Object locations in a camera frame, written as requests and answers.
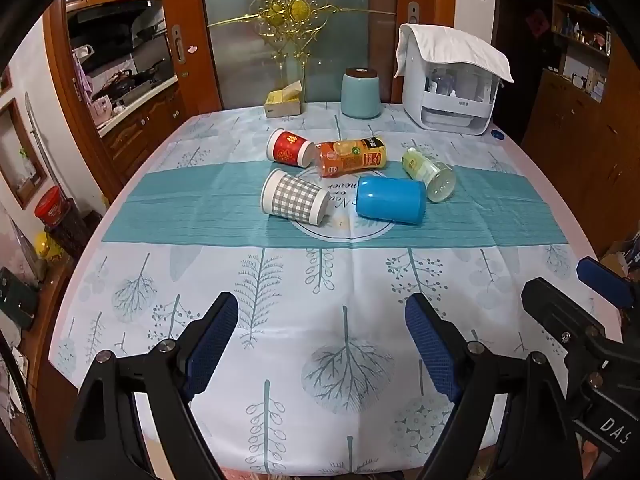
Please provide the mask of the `teal ceramic canister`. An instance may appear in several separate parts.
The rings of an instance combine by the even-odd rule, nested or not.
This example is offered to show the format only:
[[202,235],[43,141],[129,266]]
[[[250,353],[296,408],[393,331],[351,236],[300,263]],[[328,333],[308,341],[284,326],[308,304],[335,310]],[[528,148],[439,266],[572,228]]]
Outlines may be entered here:
[[346,68],[342,80],[341,111],[345,116],[371,119],[382,113],[380,78],[372,68]]

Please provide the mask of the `orange snack canister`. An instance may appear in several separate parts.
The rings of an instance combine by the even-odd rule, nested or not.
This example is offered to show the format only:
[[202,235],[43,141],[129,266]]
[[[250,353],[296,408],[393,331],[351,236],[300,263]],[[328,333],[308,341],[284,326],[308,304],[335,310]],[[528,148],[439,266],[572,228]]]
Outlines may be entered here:
[[386,146],[380,138],[322,142],[318,148],[318,167],[322,178],[352,172],[380,169],[386,165]]

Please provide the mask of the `red tin container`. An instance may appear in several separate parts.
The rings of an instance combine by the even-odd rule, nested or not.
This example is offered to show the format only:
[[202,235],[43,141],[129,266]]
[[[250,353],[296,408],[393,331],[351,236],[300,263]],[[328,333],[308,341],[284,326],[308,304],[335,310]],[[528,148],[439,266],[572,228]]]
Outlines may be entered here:
[[66,198],[62,190],[52,186],[40,198],[35,206],[35,216],[45,225],[53,228],[60,222],[67,211]]

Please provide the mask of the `wooden kitchen cabinet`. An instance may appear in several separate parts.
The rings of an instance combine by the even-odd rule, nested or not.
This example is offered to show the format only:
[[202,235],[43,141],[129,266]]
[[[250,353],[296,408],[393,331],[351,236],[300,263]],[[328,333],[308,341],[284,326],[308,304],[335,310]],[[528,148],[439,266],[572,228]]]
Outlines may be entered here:
[[43,27],[63,115],[107,202],[189,118],[221,110],[205,0],[54,0]]

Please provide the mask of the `yellow tissue box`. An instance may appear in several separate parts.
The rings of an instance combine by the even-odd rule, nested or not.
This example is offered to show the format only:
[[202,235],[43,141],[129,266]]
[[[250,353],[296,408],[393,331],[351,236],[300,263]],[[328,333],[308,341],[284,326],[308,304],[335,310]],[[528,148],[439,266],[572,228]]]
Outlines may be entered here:
[[283,89],[272,90],[265,100],[267,118],[298,116],[303,113],[303,85],[299,80]]

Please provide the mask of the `white cloth cover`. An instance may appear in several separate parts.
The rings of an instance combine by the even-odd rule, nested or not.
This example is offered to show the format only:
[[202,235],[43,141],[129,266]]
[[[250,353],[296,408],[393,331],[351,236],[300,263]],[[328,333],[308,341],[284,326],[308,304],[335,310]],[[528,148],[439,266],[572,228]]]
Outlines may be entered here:
[[405,75],[409,40],[418,46],[420,57],[435,64],[470,64],[514,83],[508,58],[483,39],[463,30],[424,24],[401,24],[396,48],[395,77]]

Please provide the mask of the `dark wooden shelf cabinet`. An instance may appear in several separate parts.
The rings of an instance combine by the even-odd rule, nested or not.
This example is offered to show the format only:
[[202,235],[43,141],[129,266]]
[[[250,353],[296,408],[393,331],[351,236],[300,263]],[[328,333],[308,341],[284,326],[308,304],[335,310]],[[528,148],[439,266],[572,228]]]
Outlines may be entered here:
[[552,58],[522,148],[602,256],[639,225],[639,70],[589,0],[551,0]]

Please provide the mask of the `clear green glass jar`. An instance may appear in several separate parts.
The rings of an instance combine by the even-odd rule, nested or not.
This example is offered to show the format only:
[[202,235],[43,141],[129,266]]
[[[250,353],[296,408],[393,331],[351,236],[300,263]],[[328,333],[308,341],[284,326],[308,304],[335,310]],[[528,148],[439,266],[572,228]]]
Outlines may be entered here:
[[402,155],[401,166],[412,180],[424,183],[430,202],[442,203],[454,194],[457,176],[444,162],[429,158],[416,148],[408,148]]

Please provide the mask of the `grey checkered paper cup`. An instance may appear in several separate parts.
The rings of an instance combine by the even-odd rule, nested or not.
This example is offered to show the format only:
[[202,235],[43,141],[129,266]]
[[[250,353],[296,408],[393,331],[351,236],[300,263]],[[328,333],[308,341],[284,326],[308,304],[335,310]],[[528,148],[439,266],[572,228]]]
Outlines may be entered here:
[[327,190],[281,169],[270,172],[260,193],[260,206],[265,214],[312,226],[323,221],[329,201]]

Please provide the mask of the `patterned teal tablecloth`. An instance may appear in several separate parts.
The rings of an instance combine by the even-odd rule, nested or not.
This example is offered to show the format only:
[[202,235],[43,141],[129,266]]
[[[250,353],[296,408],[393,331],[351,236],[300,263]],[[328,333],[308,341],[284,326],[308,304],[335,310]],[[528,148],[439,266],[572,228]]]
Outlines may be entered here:
[[[316,142],[378,136],[383,174],[409,148],[454,167],[454,195],[420,226],[356,214],[357,177],[326,179],[326,220],[264,214],[266,146],[282,128]],[[334,103],[270,120],[258,107],[195,116],[143,164],[87,246],[49,358],[79,385],[102,350],[134,356],[176,338],[221,292],[239,322],[191,408],[216,460],[248,474],[342,474],[422,465],[450,413],[405,323],[420,292],[463,337],[503,356],[564,349],[521,304],[545,278],[620,336],[616,310],[578,281],[591,247],[510,139],[429,132],[397,105],[364,122]]]

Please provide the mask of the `gold door ornament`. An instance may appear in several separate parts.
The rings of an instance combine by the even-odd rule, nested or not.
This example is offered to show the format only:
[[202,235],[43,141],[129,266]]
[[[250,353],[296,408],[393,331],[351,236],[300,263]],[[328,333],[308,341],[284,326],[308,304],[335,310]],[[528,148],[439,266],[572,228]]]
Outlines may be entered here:
[[390,11],[338,6],[331,0],[252,0],[247,13],[209,23],[207,27],[251,24],[255,34],[272,49],[272,58],[278,64],[294,58],[299,68],[306,70],[311,57],[310,46],[318,40],[329,17],[340,13],[393,14]]

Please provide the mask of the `white countertop appliance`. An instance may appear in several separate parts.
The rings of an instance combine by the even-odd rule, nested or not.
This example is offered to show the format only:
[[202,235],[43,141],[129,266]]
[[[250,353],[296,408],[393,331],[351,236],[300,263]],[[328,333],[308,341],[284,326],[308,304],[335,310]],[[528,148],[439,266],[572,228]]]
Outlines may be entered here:
[[420,57],[409,40],[402,106],[425,130],[480,136],[491,122],[500,84],[487,70],[470,64],[435,64]]

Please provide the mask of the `blue plastic cup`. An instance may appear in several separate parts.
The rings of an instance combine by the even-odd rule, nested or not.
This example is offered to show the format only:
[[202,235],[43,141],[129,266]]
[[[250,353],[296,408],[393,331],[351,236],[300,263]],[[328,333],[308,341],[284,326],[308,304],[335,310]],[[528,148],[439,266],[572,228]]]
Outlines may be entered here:
[[355,207],[359,217],[418,226],[424,219],[426,202],[426,187],[421,181],[379,176],[358,179]]

